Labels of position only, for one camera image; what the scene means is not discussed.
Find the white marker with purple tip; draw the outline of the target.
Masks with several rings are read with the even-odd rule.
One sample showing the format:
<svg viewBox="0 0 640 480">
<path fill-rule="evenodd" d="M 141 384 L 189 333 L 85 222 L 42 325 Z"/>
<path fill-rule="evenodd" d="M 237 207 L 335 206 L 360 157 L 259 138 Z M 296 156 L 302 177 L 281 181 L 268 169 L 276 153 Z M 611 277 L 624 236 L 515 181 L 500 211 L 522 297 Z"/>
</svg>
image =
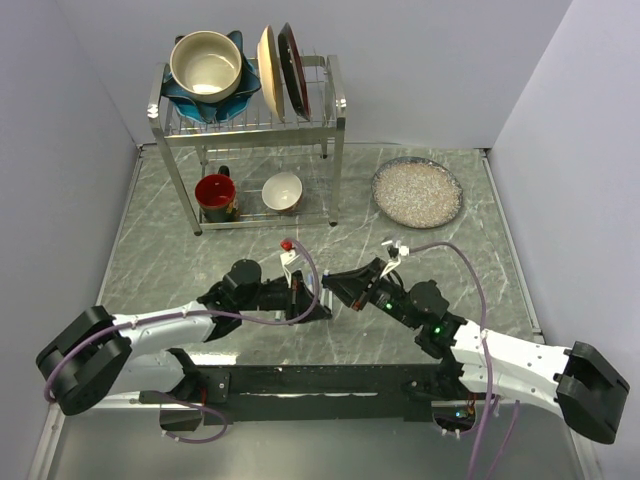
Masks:
<svg viewBox="0 0 640 480">
<path fill-rule="evenodd" d="M 320 295 L 321 287 L 317 276 L 314 273 L 309 273 L 307 280 L 310 294 L 314 297 L 318 297 Z"/>
</svg>

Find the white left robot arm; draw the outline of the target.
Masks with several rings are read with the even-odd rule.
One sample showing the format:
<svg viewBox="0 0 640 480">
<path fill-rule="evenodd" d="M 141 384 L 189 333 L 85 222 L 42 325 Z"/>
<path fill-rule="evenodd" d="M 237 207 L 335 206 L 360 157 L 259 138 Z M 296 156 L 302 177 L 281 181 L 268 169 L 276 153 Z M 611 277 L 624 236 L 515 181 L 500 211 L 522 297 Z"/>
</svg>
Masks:
<svg viewBox="0 0 640 480">
<path fill-rule="evenodd" d="M 332 295 L 317 272 L 306 282 L 300 270 L 283 271 L 263 279 L 257 262 L 241 259 L 206 294 L 180 307 L 137 315 L 111 314 L 101 305 L 86 309 L 36 357 L 45 399 L 67 416 L 135 391 L 191 399 L 199 370 L 183 346 L 221 339 L 251 312 L 278 312 L 281 325 L 331 318 Z"/>
</svg>

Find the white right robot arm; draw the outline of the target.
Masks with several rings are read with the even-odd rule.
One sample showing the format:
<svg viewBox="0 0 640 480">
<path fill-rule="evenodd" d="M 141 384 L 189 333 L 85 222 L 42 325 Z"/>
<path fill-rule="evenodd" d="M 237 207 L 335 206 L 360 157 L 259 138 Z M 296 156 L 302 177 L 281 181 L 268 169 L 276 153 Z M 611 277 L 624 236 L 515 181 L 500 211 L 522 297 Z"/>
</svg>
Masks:
<svg viewBox="0 0 640 480">
<path fill-rule="evenodd" d="M 344 305 L 372 305 L 416 331 L 416 344 L 439 360 L 426 382 L 436 399 L 490 393 L 545 409 L 580 435 L 610 445 L 617 436 L 629 383 L 592 345 L 542 345 L 492 330 L 455 315 L 433 280 L 410 289 L 388 279 L 387 264 L 329 274 L 322 284 Z"/>
</svg>

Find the grey pen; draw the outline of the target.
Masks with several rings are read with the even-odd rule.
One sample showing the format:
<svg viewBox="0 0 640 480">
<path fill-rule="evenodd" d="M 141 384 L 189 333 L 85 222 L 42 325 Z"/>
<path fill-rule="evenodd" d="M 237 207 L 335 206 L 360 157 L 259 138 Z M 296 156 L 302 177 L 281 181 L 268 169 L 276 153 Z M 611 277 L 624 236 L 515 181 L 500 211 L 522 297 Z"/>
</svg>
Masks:
<svg viewBox="0 0 640 480">
<path fill-rule="evenodd" d="M 328 269 L 325 269 L 322 275 L 321 303 L 326 309 L 332 311 L 333 310 L 333 294 L 326 286 L 324 286 L 324 279 L 329 274 L 330 274 L 330 271 Z"/>
</svg>

